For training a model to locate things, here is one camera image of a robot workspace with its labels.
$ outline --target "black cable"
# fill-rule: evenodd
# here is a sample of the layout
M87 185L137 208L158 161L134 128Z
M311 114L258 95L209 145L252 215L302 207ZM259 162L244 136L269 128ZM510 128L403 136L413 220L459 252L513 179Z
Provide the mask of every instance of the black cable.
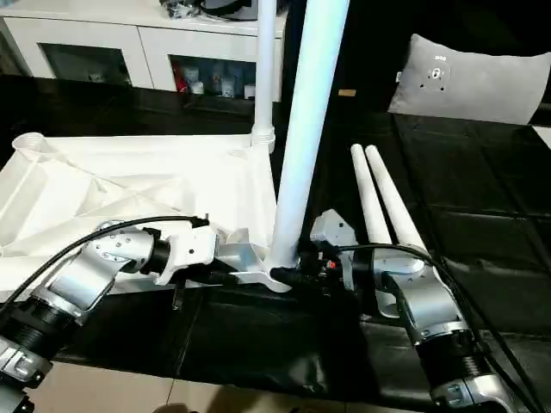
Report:
M425 262L428 262L432 267L434 267L437 272L441 275L446 277L446 281L449 283L449 286L452 287L452 289L455 289L458 295L462 296L462 299L466 302L466 304L470 305L474 311L479 315L480 319L482 320L482 323L486 325L488 331L492 334L494 340L498 343L501 350L504 352L505 356L507 357L507 360L512 364L515 371L518 374L518 377L523 382L524 386L526 387L526 390L528 391L529 395L531 396L532 400L534 401L534 404L537 406L537 410L540 413L547 413L547 410L545 409L545 406L543 405L536 387L532 383L532 380L528 376L528 374L524 371L523 367L521 366L520 362L518 361L517 357L513 354L509 346L507 345L507 342L501 336L498 329L493 325L493 323L490 321L488 316L482 311L482 309L478 306L476 301L474 300L473 296L470 294L469 291L449 272L444 268L442 264L437 262L434 258L432 258L428 253L423 252L421 250L417 250L412 247L406 247L405 245L397 245L397 244L391 244L391 243L367 243L364 245L350 245L345 247L337 247L338 251L354 251L354 250L374 250L374 249L385 249L385 250L397 250L409 253L420 260L423 260ZM468 307L466 308L468 314L470 313L470 310ZM477 340L482 341L480 333L474 329L475 336ZM526 396L523 392L518 394L519 398L524 400Z
M78 239L74 243L67 245L60 252L52 256L48 261L44 262L33 274L28 277L3 303L2 308L0 308L0 319L8 311L11 304L19 297L35 280L37 280L44 272L49 269L53 264L59 261L61 258L69 254L74 249L80 247L81 245L88 243L96 238L103 237L106 234L109 234L112 231L121 230L123 228L128 228L128 226L147 224L149 222L159 222L159 221L188 221L191 222L193 226L204 226L208 225L208 219L201 219L197 217L186 217L186 216L157 216L149 218L140 218L132 219L130 221L121 222L119 224L111 225L107 228L91 232L90 234Z

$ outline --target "white shelf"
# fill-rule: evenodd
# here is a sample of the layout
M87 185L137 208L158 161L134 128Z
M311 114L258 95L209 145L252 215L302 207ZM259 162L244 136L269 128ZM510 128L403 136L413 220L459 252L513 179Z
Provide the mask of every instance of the white shelf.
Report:
M0 8L0 16L257 35L257 22L221 22L206 16L170 19L158 0L20 0L8 7ZM283 37L285 19L284 15L276 19L276 39Z

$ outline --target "cabinet glass door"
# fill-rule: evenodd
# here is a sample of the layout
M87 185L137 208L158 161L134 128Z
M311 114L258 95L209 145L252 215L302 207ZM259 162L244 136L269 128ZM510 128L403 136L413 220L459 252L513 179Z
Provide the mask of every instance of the cabinet glass door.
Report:
M34 77L152 87L135 26L16 17L4 21Z
M40 43L57 79L132 84L121 49Z
M254 99L255 63L175 55L169 58L179 92Z

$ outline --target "white tube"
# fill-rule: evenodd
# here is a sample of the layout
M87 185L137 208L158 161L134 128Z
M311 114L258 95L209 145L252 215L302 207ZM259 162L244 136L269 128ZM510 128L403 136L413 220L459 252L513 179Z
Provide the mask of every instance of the white tube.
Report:
M369 172L368 161L363 154L363 148L359 144L352 145L352 162L356 172L356 182L362 202L363 219L368 230L370 243L392 243L388 232L385 216L382 213L379 196L375 190L371 173ZM398 317L396 310L396 298L390 293L375 290L375 298L379 312L385 317Z
M277 0L259 0L257 32L257 83L252 144L273 143L272 95L274 93L274 44Z
M406 205L399 196L398 189L394 185L393 178L388 173L385 163L377 148L373 145L365 150L369 166L373 170L377 187L381 191L382 200L387 208L388 216L393 223L394 232L398 242L404 245L415 245L426 250L424 242L413 224L412 217L407 212Z
M388 232L385 216L382 214L379 196L375 190L373 179L369 173L368 161L363 154L363 148L359 144L352 145L352 162L356 172L356 181L360 191L360 201L362 202L363 218L368 230L370 243L392 243L390 233Z
M294 267L349 0L308 0L267 267Z

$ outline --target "white cabinet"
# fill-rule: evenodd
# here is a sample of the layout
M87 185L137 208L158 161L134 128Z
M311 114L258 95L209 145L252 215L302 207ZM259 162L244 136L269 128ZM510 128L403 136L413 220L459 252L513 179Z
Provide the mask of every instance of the white cabinet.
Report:
M152 88L135 26L16 17L4 21L34 77Z
M139 28L153 87L176 90L175 72L187 79L198 77L205 93L219 94L225 77L235 97L244 97L246 84L254 84L257 37L192 30ZM282 39L275 39L274 100L280 100Z
M178 84L208 95L222 94L225 77L237 98L257 82L257 22L170 19L158 0L19 0L0 8L0 19L0 32L34 77L183 89ZM274 101L285 21L275 19Z

